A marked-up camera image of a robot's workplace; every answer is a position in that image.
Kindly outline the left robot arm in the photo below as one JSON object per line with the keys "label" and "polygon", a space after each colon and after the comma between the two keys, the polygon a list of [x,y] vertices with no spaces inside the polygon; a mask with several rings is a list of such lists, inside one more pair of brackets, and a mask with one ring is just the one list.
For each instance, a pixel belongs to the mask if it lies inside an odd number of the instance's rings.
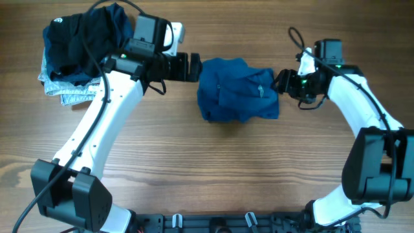
{"label": "left robot arm", "polygon": [[113,203],[102,184],[105,163],[144,89],[168,80],[196,82],[200,56],[179,52],[180,22],[142,14],[133,37],[108,55],[98,92],[70,139],[50,161],[34,163],[30,178],[42,216],[81,232],[138,232],[136,214]]}

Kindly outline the blue polo shirt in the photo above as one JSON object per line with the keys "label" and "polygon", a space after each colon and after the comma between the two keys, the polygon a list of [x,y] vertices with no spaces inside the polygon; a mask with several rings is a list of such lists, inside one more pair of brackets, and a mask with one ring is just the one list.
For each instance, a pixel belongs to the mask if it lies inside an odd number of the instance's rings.
{"label": "blue polo shirt", "polygon": [[206,60],[197,90],[201,115],[209,122],[277,119],[279,98],[274,81],[273,69],[250,67],[242,58]]}

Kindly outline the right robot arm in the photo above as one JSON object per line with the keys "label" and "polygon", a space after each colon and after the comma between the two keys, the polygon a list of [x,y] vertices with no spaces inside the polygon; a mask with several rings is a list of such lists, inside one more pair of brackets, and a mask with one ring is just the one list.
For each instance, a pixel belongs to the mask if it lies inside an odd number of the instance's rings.
{"label": "right robot arm", "polygon": [[413,197],[413,130],[406,129],[382,106],[355,65],[342,57],[342,42],[323,39],[297,54],[297,71],[282,70],[276,91],[287,93],[308,110],[317,96],[334,102],[355,136],[342,170],[342,181],[325,197],[310,201],[300,221],[304,229],[334,228],[365,211],[385,208]]}

